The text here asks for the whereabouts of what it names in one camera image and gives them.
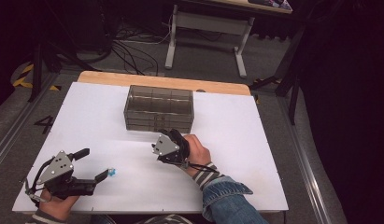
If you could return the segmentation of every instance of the floor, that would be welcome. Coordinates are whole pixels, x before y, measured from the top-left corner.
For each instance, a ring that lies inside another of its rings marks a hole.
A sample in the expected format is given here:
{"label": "floor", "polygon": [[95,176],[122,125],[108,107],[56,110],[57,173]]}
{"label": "floor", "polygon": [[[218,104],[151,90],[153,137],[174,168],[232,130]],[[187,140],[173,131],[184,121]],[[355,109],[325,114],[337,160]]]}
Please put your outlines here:
{"label": "floor", "polygon": [[[290,44],[290,40],[261,40],[254,35],[250,36],[243,52],[248,77],[242,79],[238,76],[233,53],[233,47],[238,41],[239,37],[234,35],[221,35],[218,40],[208,41],[196,32],[184,31],[178,35],[174,66],[171,70],[164,68],[168,48],[166,41],[159,44],[122,43],[143,50],[154,58],[158,63],[158,76],[247,85],[256,78],[272,76]],[[150,57],[137,50],[129,50],[135,56],[138,70],[144,71],[147,75],[156,75],[155,62]],[[80,57],[88,56],[89,54],[80,55]],[[20,65],[14,72],[13,82],[28,65]],[[107,72],[135,71],[129,66],[126,71],[124,61],[113,52],[103,61],[91,63],[91,66]],[[20,181],[29,172],[47,136],[44,133],[45,127],[35,123],[48,116],[55,118],[70,84],[77,81],[80,72],[78,67],[69,64],[64,66],[59,75],[46,71],[44,80],[47,80],[49,84],[47,86],[54,85],[57,90],[46,90],[33,103],[27,103],[31,89],[19,86],[0,107],[0,149],[4,147],[7,149],[7,155],[0,162],[0,223],[23,223],[27,220],[28,215],[13,213],[11,208],[22,188]],[[24,82],[32,82],[31,74],[32,72]],[[347,223],[341,204],[315,149],[303,93],[299,95],[296,108],[296,125],[290,126],[283,113],[288,98],[277,98],[273,93],[276,86],[277,84],[269,84],[254,93],[259,99],[258,110],[282,178],[290,210],[286,213],[263,214],[263,216],[270,223]],[[14,123],[20,127],[16,128],[13,126]],[[311,176],[306,175],[308,174],[306,167],[310,169]],[[318,190],[318,195],[311,194],[309,190],[311,186]],[[317,198],[324,204],[321,210],[317,210],[317,206],[313,205],[316,204],[314,200]],[[73,214],[69,220],[70,223],[89,223],[89,221],[89,216],[80,214]]]}

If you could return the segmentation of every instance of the hand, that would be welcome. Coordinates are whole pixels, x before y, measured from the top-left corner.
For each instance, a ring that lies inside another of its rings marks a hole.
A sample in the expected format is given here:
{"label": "hand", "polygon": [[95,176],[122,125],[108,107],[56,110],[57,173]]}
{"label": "hand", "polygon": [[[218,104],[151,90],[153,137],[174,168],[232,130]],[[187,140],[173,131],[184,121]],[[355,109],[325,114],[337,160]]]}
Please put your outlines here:
{"label": "hand", "polygon": [[50,195],[49,191],[43,189],[41,198],[49,201],[48,203],[40,203],[39,209],[52,217],[61,221],[66,221],[70,214],[70,209],[80,196],[69,196],[65,200]]}
{"label": "hand", "polygon": [[[203,147],[200,140],[194,134],[183,136],[189,142],[190,155],[187,161],[194,164],[206,165],[211,162],[211,154],[206,147]],[[186,173],[193,177],[197,174],[197,170],[189,167]]]}

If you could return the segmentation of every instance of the blue sleeve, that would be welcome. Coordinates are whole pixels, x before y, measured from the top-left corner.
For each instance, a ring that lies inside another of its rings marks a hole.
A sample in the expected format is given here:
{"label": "blue sleeve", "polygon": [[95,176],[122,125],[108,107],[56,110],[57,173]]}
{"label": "blue sleeve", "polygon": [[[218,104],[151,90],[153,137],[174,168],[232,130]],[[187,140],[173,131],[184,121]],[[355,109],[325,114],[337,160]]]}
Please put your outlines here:
{"label": "blue sleeve", "polygon": [[244,197],[252,193],[229,176],[214,179],[203,189],[203,217],[218,224],[267,224]]}

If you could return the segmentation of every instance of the transparent storage box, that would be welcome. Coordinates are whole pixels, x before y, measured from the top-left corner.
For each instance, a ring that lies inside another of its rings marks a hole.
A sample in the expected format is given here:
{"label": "transparent storage box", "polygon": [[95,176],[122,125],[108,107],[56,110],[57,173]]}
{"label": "transparent storage box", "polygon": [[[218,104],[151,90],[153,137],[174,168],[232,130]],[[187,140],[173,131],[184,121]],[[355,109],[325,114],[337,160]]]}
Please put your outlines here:
{"label": "transparent storage box", "polygon": [[194,119],[192,91],[131,86],[124,108],[127,130],[190,133]]}

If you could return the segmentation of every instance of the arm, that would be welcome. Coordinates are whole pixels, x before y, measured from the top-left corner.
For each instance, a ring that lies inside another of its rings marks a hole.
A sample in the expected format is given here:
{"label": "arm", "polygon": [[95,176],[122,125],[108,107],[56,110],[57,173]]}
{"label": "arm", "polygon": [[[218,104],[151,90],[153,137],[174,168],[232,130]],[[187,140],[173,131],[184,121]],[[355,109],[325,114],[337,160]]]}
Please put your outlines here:
{"label": "arm", "polygon": [[79,196],[69,196],[65,200],[62,200],[57,197],[52,197],[46,189],[43,189],[40,197],[49,202],[40,203],[39,209],[32,215],[27,223],[66,223],[70,209],[79,198]]}
{"label": "arm", "polygon": [[[204,164],[217,170],[212,163],[209,150],[195,135],[185,135],[189,142],[189,162]],[[266,224],[259,212],[245,199],[243,194],[252,194],[245,185],[233,181],[219,172],[197,171],[191,167],[186,170],[203,191],[203,216],[209,221],[221,223]]]}

